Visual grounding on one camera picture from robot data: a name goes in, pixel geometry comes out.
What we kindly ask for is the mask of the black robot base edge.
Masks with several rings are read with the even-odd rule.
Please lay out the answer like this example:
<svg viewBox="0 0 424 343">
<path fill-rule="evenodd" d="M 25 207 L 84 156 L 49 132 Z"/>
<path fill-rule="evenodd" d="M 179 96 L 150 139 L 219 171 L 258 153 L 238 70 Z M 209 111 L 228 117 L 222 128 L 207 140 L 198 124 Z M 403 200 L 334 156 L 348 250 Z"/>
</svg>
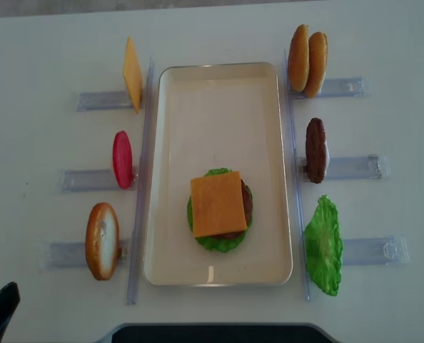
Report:
<svg viewBox="0 0 424 343">
<path fill-rule="evenodd" d="M 138 325 L 115 332 L 112 342 L 329 342 L 317 329 L 285 325 Z"/>
</svg>

